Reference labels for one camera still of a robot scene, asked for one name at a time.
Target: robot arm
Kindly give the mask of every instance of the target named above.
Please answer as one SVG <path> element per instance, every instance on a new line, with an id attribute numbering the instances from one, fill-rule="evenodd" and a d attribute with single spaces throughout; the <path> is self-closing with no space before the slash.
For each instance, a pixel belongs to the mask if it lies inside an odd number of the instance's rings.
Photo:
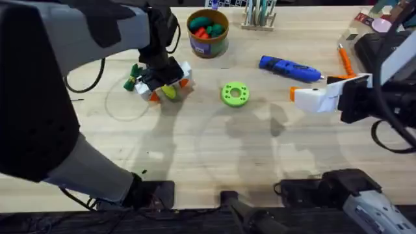
<path id="1" fill-rule="evenodd" d="M 87 62 L 138 49 L 157 85 L 169 85 L 183 74 L 166 52 L 176 17 L 168 8 L 107 0 L 61 2 L 67 4 L 0 1 L 0 172 L 122 207 L 145 206 L 154 188 L 85 140 L 62 78 Z"/>
<path id="2" fill-rule="evenodd" d="M 322 179 L 285 179 L 279 185 L 286 207 L 337 208 L 368 234 L 416 233 L 415 226 L 382 193 L 381 186 L 361 170 L 326 172 Z"/>

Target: toy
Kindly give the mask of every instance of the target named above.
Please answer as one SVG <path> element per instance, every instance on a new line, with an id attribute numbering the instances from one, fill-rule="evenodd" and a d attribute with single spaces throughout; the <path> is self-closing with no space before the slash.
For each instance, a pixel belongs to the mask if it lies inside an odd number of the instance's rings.
<path id="1" fill-rule="evenodd" d="M 195 19 L 193 19 L 190 23 L 189 23 L 189 29 L 191 31 L 194 31 L 196 29 L 199 29 L 200 27 L 207 27 L 213 24 L 213 21 L 205 16 L 200 16 L 197 17 Z"/>
<path id="2" fill-rule="evenodd" d="M 249 98 L 250 91 L 242 82 L 230 82 L 221 90 L 222 101 L 230 107 L 241 107 L 247 103 Z"/>
<path id="3" fill-rule="evenodd" d="M 133 91 L 135 89 L 136 78 L 139 77 L 143 72 L 143 68 L 139 67 L 137 64 L 133 65 L 130 71 L 130 77 L 124 83 L 123 87 L 127 91 Z"/>
<path id="4" fill-rule="evenodd" d="M 215 24 L 212 26 L 212 32 L 211 32 L 211 35 L 212 35 L 212 34 L 221 35 L 223 32 L 224 32 L 224 27 L 223 27 L 221 24 L 219 24 L 219 23 L 215 23 Z"/>
<path id="5" fill-rule="evenodd" d="M 205 33 L 205 28 L 204 27 L 200 27 L 194 34 L 197 37 L 201 37 L 204 33 Z"/>
<path id="6" fill-rule="evenodd" d="M 205 33 L 203 33 L 203 34 L 200 36 L 200 38 L 202 38 L 202 39 L 209 39 L 209 38 L 210 38 L 210 36 L 209 36 L 209 34 L 207 34 L 207 33 L 205 32 Z"/>

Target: wooden table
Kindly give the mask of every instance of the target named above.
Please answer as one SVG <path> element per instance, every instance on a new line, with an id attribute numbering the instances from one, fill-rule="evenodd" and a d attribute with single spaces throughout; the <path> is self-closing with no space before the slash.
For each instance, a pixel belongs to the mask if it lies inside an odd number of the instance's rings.
<path id="1" fill-rule="evenodd" d="M 196 81 L 186 100 L 149 106 L 126 92 L 123 83 L 136 51 L 109 57 L 96 89 L 71 94 L 85 98 L 73 104 L 81 131 L 98 150 L 130 171 L 148 170 L 146 180 L 175 181 L 175 207 L 181 209 L 215 207 L 222 190 L 236 190 L 254 205 L 281 205 L 274 183 L 340 168 L 366 171 L 393 203 L 416 203 L 416 157 L 379 148 L 370 138 L 375 119 L 347 125 L 339 113 L 306 114 L 289 102 L 289 87 L 324 81 L 303 84 L 257 68 L 261 55 L 270 55 L 344 74 L 337 40 L 359 7 L 278 7 L 274 32 L 243 31 L 243 9 L 221 8 L 230 21 L 229 46 L 213 59 L 198 58 L 190 48 L 185 22 L 197 9 L 173 9 L 182 28 L 174 56 L 189 61 Z M 75 70 L 70 83 L 89 85 L 98 67 L 94 62 Z M 229 81 L 248 85 L 246 106 L 232 109 L 219 100 Z M 386 125 L 380 138 L 405 146 Z M 51 185 L 1 176 L 0 212 L 67 210 L 83 208 Z"/>

